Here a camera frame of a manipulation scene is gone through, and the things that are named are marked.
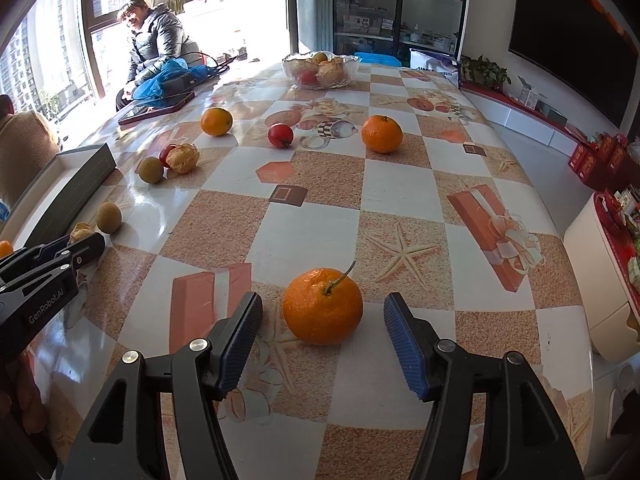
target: screw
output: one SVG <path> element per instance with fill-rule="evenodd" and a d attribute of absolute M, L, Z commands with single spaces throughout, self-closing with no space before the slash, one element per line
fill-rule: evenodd
<path fill-rule="evenodd" d="M 199 352 L 200 350 L 204 350 L 207 346 L 209 346 L 209 341 L 206 339 L 194 339 L 189 343 L 189 348 L 194 352 Z"/>
<path fill-rule="evenodd" d="M 441 339 L 438 341 L 438 349 L 448 354 L 456 349 L 456 344 L 451 339 Z"/>
<path fill-rule="evenodd" d="M 509 352 L 507 354 L 507 361 L 512 365 L 521 365 L 524 362 L 524 357 L 520 352 Z"/>
<path fill-rule="evenodd" d="M 135 363 L 139 356 L 140 355 L 135 350 L 129 350 L 122 356 L 122 360 L 126 362 L 126 364 L 130 365 L 131 363 Z"/>

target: tablet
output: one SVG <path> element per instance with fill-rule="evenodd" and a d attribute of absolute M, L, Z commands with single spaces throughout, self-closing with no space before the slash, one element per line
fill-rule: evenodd
<path fill-rule="evenodd" d="M 153 101 L 144 100 L 140 103 L 136 103 L 131 110 L 119 118 L 118 124 L 123 126 L 124 124 L 135 123 L 150 117 L 177 112 L 194 97 L 194 92 L 187 92 L 185 94 L 178 94 L 165 99 L 157 99 Z"/>

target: glass fruit bowl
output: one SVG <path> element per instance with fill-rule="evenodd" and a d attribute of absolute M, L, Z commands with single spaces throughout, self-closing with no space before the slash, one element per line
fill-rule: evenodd
<path fill-rule="evenodd" d="M 331 52 L 290 54 L 282 60 L 287 77 L 301 88 L 315 90 L 348 85 L 358 71 L 357 56 L 336 56 Z"/>

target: television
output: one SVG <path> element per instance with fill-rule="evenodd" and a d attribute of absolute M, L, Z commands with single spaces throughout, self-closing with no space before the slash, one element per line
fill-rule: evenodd
<path fill-rule="evenodd" d="M 620 127 L 638 54 L 589 0 L 516 0 L 509 51 L 573 88 Z"/>

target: person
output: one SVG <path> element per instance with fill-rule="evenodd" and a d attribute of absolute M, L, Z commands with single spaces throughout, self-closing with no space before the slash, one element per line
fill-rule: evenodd
<path fill-rule="evenodd" d="M 118 20 L 131 29 L 131 57 L 127 84 L 116 96 L 122 110 L 142 82 L 158 75 L 171 58 L 181 57 L 188 67 L 203 64 L 198 44 L 166 4 L 149 8 L 145 0 L 131 0 L 118 12 Z"/>
<path fill-rule="evenodd" d="M 47 413 L 42 405 L 40 389 L 35 383 L 27 352 L 17 359 L 17 375 L 15 377 L 15 396 L 20 408 L 22 426 L 27 434 L 42 432 L 47 425 Z M 0 386 L 0 418 L 5 418 L 13 406 L 12 399 Z"/>
<path fill-rule="evenodd" d="M 41 113 L 15 113 L 11 98 L 0 95 L 0 200 L 9 209 L 59 151 L 58 134 Z"/>

